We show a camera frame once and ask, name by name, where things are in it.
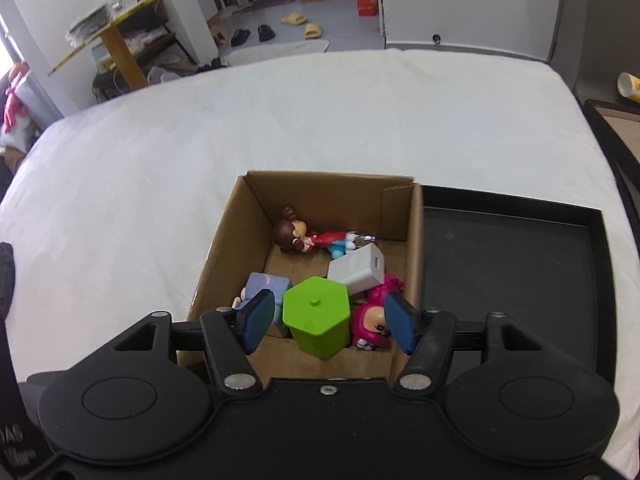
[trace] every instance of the brown doll hair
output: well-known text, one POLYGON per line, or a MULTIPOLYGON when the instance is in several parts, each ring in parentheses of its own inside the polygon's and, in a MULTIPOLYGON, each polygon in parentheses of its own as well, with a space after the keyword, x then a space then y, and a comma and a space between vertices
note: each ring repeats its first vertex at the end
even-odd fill
POLYGON ((282 219, 273 226, 273 241, 278 247, 284 250, 297 249, 299 251, 304 248, 302 240, 294 238, 293 235, 295 227, 292 222, 297 219, 296 210, 291 206, 286 206, 282 210, 282 219))

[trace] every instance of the white power adapter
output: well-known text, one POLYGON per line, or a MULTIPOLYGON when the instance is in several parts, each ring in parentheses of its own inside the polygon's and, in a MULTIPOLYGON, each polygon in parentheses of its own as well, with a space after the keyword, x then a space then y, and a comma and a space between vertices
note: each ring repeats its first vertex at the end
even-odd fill
POLYGON ((346 285, 352 296, 385 282, 385 256, 375 244, 367 244, 333 260, 326 278, 346 285))

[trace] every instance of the slipper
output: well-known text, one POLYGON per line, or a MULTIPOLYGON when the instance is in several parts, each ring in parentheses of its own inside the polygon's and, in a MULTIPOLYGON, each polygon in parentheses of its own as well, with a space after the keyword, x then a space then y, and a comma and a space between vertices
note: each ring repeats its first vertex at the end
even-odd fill
POLYGON ((317 23, 308 23, 305 27, 305 40, 316 40, 322 36, 322 27, 317 23))
POLYGON ((282 18, 280 22, 285 25, 302 25, 303 23, 306 23, 306 16, 303 16, 299 12, 292 12, 286 18, 282 18))
POLYGON ((263 23, 260 27, 258 27, 258 39, 261 43, 272 40, 275 37, 276 33, 266 23, 263 23))
POLYGON ((231 46, 240 46, 244 44, 250 34, 250 30, 247 30, 246 28, 238 28, 238 30, 234 32, 234 36, 231 38, 231 46))

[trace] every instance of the white mat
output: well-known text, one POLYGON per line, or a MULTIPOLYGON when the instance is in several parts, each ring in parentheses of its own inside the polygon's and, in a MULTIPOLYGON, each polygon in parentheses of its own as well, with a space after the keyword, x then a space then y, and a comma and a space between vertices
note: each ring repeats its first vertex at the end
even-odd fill
POLYGON ((327 40, 305 40, 293 43, 276 43, 247 48, 238 48, 226 56, 229 66, 248 65, 279 57, 299 56, 301 54, 315 54, 329 48, 327 40))
POLYGON ((548 66, 518 59, 294 56, 147 88, 54 124, 0 205, 0 237, 17 266, 7 329, 18 378, 75 364, 149 311, 183 320, 247 170, 407 174, 601 209, 621 404, 605 457, 635 474, 640 265, 631 228, 568 88, 548 66))

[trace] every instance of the green hexagonal container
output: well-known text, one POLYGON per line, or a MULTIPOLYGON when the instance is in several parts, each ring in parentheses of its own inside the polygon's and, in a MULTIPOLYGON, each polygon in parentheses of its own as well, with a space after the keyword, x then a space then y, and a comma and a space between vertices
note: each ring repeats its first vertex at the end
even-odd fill
POLYGON ((284 293, 282 319, 298 348, 328 359, 349 344, 349 294, 341 283, 318 276, 284 293))

